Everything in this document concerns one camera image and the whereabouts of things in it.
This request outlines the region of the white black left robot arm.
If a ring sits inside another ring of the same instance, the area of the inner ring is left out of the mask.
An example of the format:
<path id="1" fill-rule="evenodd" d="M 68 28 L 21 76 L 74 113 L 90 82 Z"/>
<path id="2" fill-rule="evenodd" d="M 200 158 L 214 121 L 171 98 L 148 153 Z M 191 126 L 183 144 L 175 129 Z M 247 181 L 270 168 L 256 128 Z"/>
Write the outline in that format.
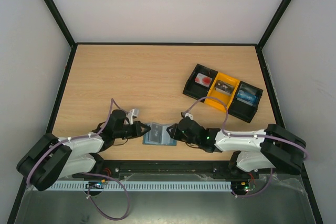
<path id="1" fill-rule="evenodd" d="M 138 138 L 150 131 L 150 126 L 136 120 L 136 110 L 116 109 L 93 131 L 75 137 L 43 135 L 18 162 L 16 169 L 28 186 L 39 191 L 51 187 L 57 180 L 81 173 L 99 173 L 104 159 L 99 155 L 115 140 Z"/>

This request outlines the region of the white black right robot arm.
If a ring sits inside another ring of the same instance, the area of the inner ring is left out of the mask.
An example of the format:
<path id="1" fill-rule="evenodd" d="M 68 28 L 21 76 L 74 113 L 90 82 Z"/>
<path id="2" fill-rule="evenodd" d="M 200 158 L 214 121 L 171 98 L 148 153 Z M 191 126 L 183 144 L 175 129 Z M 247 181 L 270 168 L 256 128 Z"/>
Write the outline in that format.
<path id="1" fill-rule="evenodd" d="M 301 138 L 277 124 L 251 132 L 204 128 L 189 117 L 167 128 L 177 141 L 194 144 L 205 152 L 233 153 L 229 172 L 239 178 L 256 169 L 276 168 L 290 175 L 299 175 L 308 153 Z"/>

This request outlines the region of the teal leather card holder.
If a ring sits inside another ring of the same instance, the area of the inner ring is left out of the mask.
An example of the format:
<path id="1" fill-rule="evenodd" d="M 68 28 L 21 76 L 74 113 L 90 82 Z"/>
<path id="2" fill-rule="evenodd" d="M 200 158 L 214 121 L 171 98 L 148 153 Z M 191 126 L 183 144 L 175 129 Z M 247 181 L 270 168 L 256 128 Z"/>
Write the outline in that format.
<path id="1" fill-rule="evenodd" d="M 172 126 L 171 124 L 157 124 L 148 123 L 151 129 L 143 136 L 143 145 L 155 145 L 155 146 L 176 146 L 177 140 L 170 137 L 167 129 Z"/>

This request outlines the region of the black vip card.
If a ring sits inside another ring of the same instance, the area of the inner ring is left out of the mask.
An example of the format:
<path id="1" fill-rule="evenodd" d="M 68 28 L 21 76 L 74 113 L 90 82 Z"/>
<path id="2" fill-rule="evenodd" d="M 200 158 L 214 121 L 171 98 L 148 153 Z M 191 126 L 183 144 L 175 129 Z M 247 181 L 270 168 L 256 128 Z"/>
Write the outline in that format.
<path id="1" fill-rule="evenodd" d="M 148 143 L 159 145 L 162 143 L 163 126 L 160 124 L 152 123 L 151 130 L 148 135 Z"/>

